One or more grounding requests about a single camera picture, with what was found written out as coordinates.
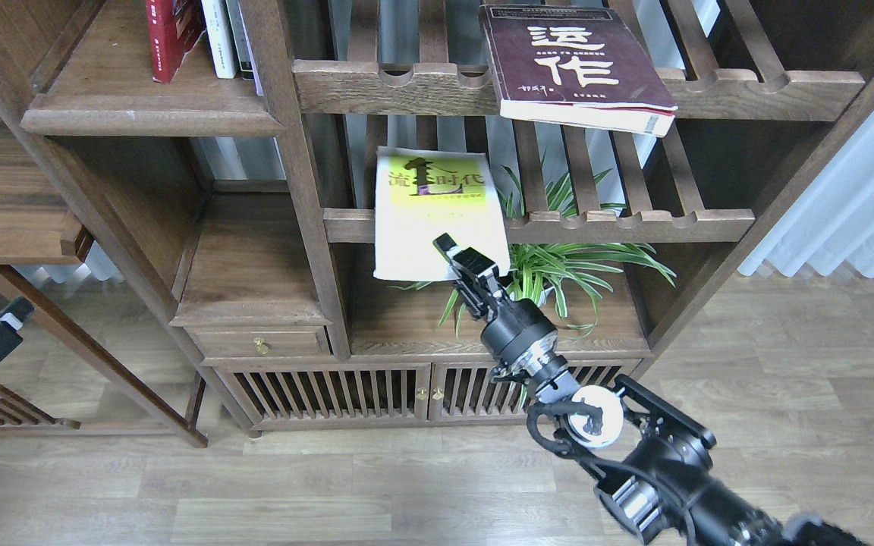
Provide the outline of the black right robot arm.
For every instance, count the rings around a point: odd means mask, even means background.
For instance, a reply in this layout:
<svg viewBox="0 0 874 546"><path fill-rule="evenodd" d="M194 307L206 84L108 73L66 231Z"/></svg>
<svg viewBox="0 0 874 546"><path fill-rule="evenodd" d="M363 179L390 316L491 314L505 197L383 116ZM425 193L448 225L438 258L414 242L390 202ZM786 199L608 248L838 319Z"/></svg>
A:
<svg viewBox="0 0 874 546"><path fill-rule="evenodd" d="M531 300L513 300L497 265L442 234L434 245L496 360L492 381L530 391L531 438L573 460L596 481L594 494L641 544L674 528L690 545L857 545L824 519L801 513L781 524L711 477L713 432L638 381L583 386L555 352L556 328Z"/></svg>

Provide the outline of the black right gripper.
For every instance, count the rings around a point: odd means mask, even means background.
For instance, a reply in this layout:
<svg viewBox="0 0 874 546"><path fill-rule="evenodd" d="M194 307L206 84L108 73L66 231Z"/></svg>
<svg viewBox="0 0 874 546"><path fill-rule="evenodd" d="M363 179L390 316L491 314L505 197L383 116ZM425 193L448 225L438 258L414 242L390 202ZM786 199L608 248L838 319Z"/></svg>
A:
<svg viewBox="0 0 874 546"><path fill-rule="evenodd" d="M513 300L498 282L498 266L473 248L462 248L448 233L434 247L458 275L458 293L475 319L485 319L483 346L500 363L547 362L556 327L532 300Z"/></svg>

